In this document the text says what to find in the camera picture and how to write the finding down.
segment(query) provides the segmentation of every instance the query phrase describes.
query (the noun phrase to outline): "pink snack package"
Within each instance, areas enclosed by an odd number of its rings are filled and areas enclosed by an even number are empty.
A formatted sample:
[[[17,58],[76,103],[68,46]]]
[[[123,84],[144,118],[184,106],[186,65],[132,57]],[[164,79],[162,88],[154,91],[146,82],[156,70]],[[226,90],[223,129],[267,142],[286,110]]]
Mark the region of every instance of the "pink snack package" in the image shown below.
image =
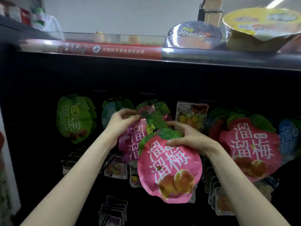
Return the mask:
[[[202,175],[202,162],[196,150],[184,145],[166,145],[166,140],[180,137],[177,131],[164,128],[139,144],[141,184],[150,195],[166,203],[187,203]]]
[[[228,120],[220,143],[251,182],[274,173],[281,163],[280,138],[271,123],[258,114]]]
[[[138,109],[138,113],[141,115],[141,119],[128,127],[128,129],[119,137],[119,150],[123,152],[122,160],[133,168],[137,168],[137,162],[139,158],[138,154],[138,144],[141,139],[149,134],[155,133],[156,126],[151,123],[147,124],[147,117],[149,114],[158,113],[163,121],[171,121],[171,116],[168,113],[168,108],[166,104],[162,102],[154,102],[152,105],[147,105],[146,102],[142,103],[144,105]]]

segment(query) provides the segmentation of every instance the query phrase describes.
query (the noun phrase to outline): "yellow lid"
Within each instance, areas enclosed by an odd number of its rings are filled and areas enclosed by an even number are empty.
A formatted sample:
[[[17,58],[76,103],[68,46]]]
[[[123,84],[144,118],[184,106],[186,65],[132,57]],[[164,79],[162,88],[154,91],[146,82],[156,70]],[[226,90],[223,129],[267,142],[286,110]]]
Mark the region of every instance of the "yellow lid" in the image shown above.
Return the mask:
[[[301,33],[301,14],[287,9],[239,9],[226,14],[223,23],[262,41]]]

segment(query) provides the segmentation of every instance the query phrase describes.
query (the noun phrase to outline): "forearm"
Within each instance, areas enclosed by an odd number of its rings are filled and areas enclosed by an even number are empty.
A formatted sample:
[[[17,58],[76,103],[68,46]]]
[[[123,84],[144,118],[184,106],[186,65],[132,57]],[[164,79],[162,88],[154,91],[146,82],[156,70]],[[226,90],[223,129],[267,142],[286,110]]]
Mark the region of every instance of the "forearm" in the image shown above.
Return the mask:
[[[21,226],[73,226],[107,156],[111,143],[100,135]]]
[[[208,157],[240,226],[289,225],[220,145],[216,145]]]

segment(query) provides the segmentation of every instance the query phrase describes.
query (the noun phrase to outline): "ceiling light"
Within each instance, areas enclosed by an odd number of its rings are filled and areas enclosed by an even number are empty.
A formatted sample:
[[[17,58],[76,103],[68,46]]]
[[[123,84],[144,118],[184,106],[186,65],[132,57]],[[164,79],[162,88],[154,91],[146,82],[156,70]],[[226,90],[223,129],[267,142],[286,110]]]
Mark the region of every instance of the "ceiling light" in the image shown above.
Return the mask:
[[[284,0],[273,0],[266,8],[272,9],[272,8],[276,7],[277,5],[279,5],[283,1]]]

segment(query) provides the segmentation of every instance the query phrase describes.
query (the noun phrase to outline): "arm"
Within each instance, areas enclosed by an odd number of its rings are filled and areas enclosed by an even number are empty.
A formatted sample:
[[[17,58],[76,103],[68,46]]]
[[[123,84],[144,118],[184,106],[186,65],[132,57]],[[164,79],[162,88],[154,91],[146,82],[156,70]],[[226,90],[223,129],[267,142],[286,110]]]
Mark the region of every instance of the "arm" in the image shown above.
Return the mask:
[[[123,120],[127,113],[135,111],[122,109],[113,114],[104,132],[21,226],[73,226],[76,223],[108,152],[127,127],[140,118],[135,115]]]
[[[183,138],[172,139],[170,146],[188,145],[208,156],[215,173],[229,198],[240,226],[289,226],[277,209],[257,190],[240,168],[216,141],[199,133],[189,125],[171,121],[181,129]]]

